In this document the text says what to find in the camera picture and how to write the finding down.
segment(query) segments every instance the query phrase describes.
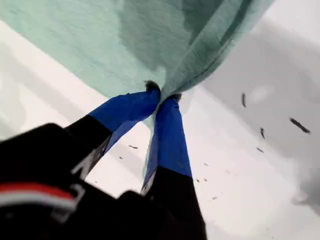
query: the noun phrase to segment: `green cloth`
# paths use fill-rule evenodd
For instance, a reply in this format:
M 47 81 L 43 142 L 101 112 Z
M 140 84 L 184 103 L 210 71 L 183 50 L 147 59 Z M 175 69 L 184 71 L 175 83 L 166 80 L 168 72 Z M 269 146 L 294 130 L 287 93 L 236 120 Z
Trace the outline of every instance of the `green cloth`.
M 107 97 L 153 80 L 163 100 L 212 73 L 271 2 L 0 0 L 0 19 Z

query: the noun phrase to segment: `blue tape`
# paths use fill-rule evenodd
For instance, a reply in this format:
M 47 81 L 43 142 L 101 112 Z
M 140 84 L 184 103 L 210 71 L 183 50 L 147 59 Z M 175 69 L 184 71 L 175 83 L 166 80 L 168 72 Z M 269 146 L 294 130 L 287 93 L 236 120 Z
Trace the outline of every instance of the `blue tape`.
M 112 132 L 106 151 L 138 122 L 145 120 L 156 109 L 160 91 L 152 89 L 113 97 L 89 113 Z
M 182 116 L 173 98 L 165 100 L 156 114 L 144 183 L 158 166 L 192 178 Z

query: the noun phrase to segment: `teal fabric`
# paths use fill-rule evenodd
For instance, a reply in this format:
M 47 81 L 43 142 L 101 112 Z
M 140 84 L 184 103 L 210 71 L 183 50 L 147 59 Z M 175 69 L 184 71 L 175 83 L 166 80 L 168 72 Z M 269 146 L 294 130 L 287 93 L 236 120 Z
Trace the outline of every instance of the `teal fabric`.
M 212 73 L 271 2 L 0 0 L 0 19 L 105 96 L 153 80 L 163 101 Z

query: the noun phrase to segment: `red stripe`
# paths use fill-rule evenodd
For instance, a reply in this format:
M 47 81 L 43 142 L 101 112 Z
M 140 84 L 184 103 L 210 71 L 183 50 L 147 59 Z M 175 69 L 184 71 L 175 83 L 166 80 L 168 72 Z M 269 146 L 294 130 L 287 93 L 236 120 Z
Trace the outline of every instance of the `red stripe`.
M 49 194 L 64 199 L 74 199 L 67 191 L 60 188 L 35 182 L 16 182 L 0 184 L 0 194 L 20 191 L 32 191 Z

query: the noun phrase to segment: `white stripe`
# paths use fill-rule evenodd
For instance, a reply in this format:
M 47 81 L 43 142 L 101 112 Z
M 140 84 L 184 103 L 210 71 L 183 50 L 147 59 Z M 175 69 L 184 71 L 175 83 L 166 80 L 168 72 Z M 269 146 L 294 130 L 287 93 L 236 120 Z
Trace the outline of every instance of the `white stripe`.
M 41 204 L 58 207 L 70 211 L 76 209 L 76 201 L 35 191 L 19 191 L 0 194 L 0 207 L 16 204 Z

